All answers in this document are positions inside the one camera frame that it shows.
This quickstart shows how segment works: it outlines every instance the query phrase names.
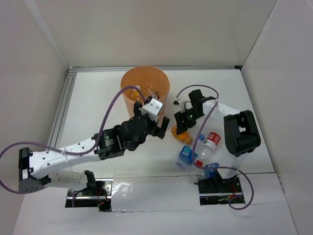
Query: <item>robotic arm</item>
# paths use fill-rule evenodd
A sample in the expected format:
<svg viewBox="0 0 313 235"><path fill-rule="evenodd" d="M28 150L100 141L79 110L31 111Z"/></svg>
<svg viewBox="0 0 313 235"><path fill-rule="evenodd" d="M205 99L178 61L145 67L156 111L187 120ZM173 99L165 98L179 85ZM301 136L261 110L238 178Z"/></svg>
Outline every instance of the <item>robotic arm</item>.
<svg viewBox="0 0 313 235"><path fill-rule="evenodd" d="M134 117L116 125L112 129L103 130L85 141L62 148L63 152L80 152L91 149L98 137L100 142L94 151L81 155L66 155L54 151L32 152L29 148L19 152L19 191L32 193L47 187L72 188L82 190L88 195L95 190L96 182L91 171L81 173L62 170L81 163L99 162L109 158L123 156L125 150L135 151L146 141L148 135L164 138L169 119L164 117L161 127L157 126L158 116L163 104L151 99L142 106L134 104Z"/></svg>
<svg viewBox="0 0 313 235"><path fill-rule="evenodd" d="M174 114L177 123L177 134L181 134L196 125L197 119L207 115L217 102L214 97L204 97L201 90L189 94L192 108L186 109L185 100L176 100L180 111ZM224 124L225 145L228 156L222 156L219 164L238 169L248 153L260 146L261 138L250 110L239 111L222 103L217 104L211 116ZM222 179L230 179L236 175L234 170L218 169Z"/></svg>

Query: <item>plastic wrap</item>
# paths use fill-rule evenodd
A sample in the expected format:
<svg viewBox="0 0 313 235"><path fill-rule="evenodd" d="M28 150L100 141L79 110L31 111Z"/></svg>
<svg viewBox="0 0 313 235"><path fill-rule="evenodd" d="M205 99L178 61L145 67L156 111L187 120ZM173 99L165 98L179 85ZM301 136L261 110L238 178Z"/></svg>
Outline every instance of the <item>plastic wrap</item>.
<svg viewBox="0 0 313 235"><path fill-rule="evenodd" d="M112 211L191 211L200 209L198 186L185 176L114 178Z"/></svg>

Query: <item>plastic bottle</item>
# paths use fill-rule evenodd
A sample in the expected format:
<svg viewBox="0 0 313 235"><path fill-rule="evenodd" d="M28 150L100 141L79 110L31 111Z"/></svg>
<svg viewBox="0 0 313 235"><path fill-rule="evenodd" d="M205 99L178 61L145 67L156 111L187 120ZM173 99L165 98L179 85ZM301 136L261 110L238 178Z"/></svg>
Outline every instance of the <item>plastic bottle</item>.
<svg viewBox="0 0 313 235"><path fill-rule="evenodd" d="M210 161L210 158L213 155L216 146L220 142L221 137L215 132L211 132L202 145L201 153L198 153L198 157L196 157L196 164L198 166L202 166L203 164L207 164Z"/></svg>
<svg viewBox="0 0 313 235"><path fill-rule="evenodd" d="M188 134L188 132L184 132L184 133L181 133L180 135L177 135L176 134L176 131L177 131L177 127L176 126L173 126L172 128L172 134L173 136L179 140L179 141L183 141L185 142L187 145L190 145L192 143L192 138L191 136Z"/></svg>
<svg viewBox="0 0 313 235"><path fill-rule="evenodd" d="M196 149L195 149L195 153L200 154L202 152L203 149L203 142L205 141L205 135L204 134L200 134L199 135L199 139L197 141L197 145L196 145Z"/></svg>
<svg viewBox="0 0 313 235"><path fill-rule="evenodd" d="M143 103L143 99L136 89L133 89L133 92L131 94L131 98L133 101L139 101L139 102Z"/></svg>
<svg viewBox="0 0 313 235"><path fill-rule="evenodd" d="M152 88L152 86L147 86L143 90L143 93L144 93L143 95L145 97L151 96L153 99L159 99L157 92Z"/></svg>
<svg viewBox="0 0 313 235"><path fill-rule="evenodd" d="M212 162L212 156L216 149L221 137L215 132L211 132L202 145L202 151L195 158L196 165L205 167L218 167L220 164ZM201 179L213 178L215 176L216 169L195 171L197 175L200 175Z"/></svg>
<svg viewBox="0 0 313 235"><path fill-rule="evenodd" d="M202 146L202 142L205 140L205 135L200 134L200 137L198 139L198 146ZM188 146L184 146L179 153L176 161L176 166L181 169L182 171L188 171L190 167L192 166L192 149Z"/></svg>

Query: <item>orange bucket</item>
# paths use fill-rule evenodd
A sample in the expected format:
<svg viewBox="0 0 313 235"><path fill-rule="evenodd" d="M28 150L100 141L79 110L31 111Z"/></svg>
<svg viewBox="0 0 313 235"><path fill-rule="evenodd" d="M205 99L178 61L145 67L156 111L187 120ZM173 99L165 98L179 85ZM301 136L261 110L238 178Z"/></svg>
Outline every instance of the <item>orange bucket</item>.
<svg viewBox="0 0 313 235"><path fill-rule="evenodd" d="M164 105L166 103L167 95L170 91L170 82L166 74L152 66L139 66L127 71L121 80L121 89L126 86L139 85L142 89L151 86L158 94L159 101ZM126 108L129 116L134 116L134 104L132 100L133 90L128 89L123 92Z"/></svg>

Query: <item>white backdrop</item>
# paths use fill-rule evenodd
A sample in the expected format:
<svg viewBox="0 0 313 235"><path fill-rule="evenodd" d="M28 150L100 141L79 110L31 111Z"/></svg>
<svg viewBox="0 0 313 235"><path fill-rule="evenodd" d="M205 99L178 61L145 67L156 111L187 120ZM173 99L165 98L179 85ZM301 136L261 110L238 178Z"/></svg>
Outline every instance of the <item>white backdrop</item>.
<svg viewBox="0 0 313 235"><path fill-rule="evenodd" d="M298 234L312 234L313 0L278 0L242 73Z"/></svg>
<svg viewBox="0 0 313 235"><path fill-rule="evenodd" d="M243 65L276 2L30 1L67 62L79 67Z"/></svg>
<svg viewBox="0 0 313 235"><path fill-rule="evenodd" d="M0 151L17 141L47 142L66 68L22 0L0 4ZM18 188L18 147L0 161L0 178ZM0 234L11 235L23 196L0 187Z"/></svg>

